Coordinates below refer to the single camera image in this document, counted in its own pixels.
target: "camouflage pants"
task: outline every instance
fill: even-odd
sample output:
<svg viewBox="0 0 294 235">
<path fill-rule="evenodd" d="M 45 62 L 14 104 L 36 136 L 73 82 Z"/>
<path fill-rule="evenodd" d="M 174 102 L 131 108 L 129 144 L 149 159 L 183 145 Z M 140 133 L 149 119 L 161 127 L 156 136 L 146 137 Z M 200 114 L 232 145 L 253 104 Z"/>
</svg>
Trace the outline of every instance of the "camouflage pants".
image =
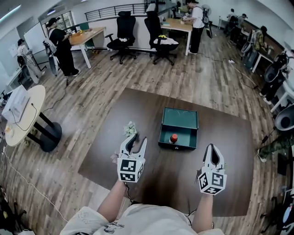
<svg viewBox="0 0 294 235">
<path fill-rule="evenodd" d="M 272 152 L 287 149 L 294 145 L 294 133 L 279 136 L 275 141 L 260 148 L 260 157 L 267 158 Z"/>
</svg>

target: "cap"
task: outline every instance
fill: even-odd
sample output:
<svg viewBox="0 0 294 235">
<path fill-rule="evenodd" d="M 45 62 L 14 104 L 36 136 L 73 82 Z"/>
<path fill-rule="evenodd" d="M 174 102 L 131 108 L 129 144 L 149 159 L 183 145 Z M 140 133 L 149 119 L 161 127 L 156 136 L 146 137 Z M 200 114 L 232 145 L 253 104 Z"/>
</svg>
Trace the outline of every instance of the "cap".
<svg viewBox="0 0 294 235">
<path fill-rule="evenodd" d="M 54 24 L 55 22 L 57 22 L 58 20 L 60 20 L 60 18 L 51 18 L 48 23 L 47 23 L 47 27 L 50 27 L 52 24 Z"/>
</svg>

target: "paper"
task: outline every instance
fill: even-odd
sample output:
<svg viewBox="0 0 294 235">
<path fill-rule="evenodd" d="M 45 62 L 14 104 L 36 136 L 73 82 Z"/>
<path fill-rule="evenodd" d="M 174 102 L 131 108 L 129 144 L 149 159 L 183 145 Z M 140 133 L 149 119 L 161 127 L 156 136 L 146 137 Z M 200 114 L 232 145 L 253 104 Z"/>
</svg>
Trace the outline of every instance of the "paper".
<svg viewBox="0 0 294 235">
<path fill-rule="evenodd" d="M 12 57 L 15 57 L 17 55 L 17 47 L 15 46 L 15 44 L 13 44 L 10 48 L 9 48 L 10 54 Z"/>
</svg>

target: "green box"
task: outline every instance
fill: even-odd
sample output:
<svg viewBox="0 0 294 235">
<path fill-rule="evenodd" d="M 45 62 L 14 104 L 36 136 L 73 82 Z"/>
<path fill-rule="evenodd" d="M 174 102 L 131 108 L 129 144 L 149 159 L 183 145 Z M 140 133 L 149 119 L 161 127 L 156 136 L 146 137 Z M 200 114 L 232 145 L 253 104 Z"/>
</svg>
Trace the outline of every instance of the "green box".
<svg viewBox="0 0 294 235">
<path fill-rule="evenodd" d="M 196 149 L 198 131 L 197 111 L 164 108 L 158 144 L 173 149 Z M 172 134 L 178 135 L 178 140 L 169 143 Z"/>
</svg>

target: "wooden floor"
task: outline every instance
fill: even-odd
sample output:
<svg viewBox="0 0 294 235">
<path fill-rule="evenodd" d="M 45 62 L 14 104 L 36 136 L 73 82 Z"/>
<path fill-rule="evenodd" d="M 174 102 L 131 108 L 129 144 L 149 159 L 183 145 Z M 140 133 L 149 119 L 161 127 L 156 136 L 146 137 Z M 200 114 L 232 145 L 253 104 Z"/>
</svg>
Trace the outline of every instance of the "wooden floor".
<svg viewBox="0 0 294 235">
<path fill-rule="evenodd" d="M 199 52 L 216 60 L 232 58 L 237 61 L 235 67 L 249 74 L 235 47 L 227 42 L 221 31 L 216 28 L 213 31 L 213 39 L 203 33 Z M 227 59 L 222 63 L 202 54 L 185 56 L 184 52 L 185 45 L 181 43 L 175 65 L 171 66 L 167 61 L 153 65 L 146 53 L 138 53 L 136 60 L 126 59 L 120 65 L 118 58 L 109 60 L 113 52 L 102 51 L 91 57 L 92 69 L 87 68 L 82 54 L 75 52 L 75 65 L 82 72 L 76 78 L 70 78 L 64 99 L 54 109 L 45 112 L 51 121 L 62 126 L 63 137 L 59 146 L 52 153 L 44 153 L 34 142 L 27 148 L 24 143 L 7 147 L 13 166 L 47 195 L 67 220 L 83 206 L 97 209 L 108 190 L 83 178 L 78 169 L 109 109 L 126 87 L 193 102 L 247 119 L 251 122 L 254 145 L 259 146 L 263 136 L 273 127 L 270 108 L 259 97 L 259 91 L 252 90 L 251 82 L 242 77 Z M 261 86 L 258 76 L 253 80 Z M 63 96 L 66 83 L 62 73 L 54 77 L 47 71 L 40 84 L 47 92 L 44 110 Z M 260 214 L 270 210 L 271 197 L 278 195 L 281 186 L 287 183 L 285 177 L 277 174 L 276 157 L 266 163 L 261 163 L 254 153 L 248 157 L 254 157 L 254 177 L 247 216 L 214 218 L 215 227 L 221 228 L 226 235 L 259 234 L 266 224 Z M 0 171 L 1 181 L 4 173 L 5 170 Z M 8 167 L 6 179 L 4 186 L 7 185 L 10 203 L 16 199 L 20 208 L 28 212 L 24 221 L 30 228 L 38 235 L 59 234 L 66 222 L 54 207 L 11 167 Z"/>
</svg>

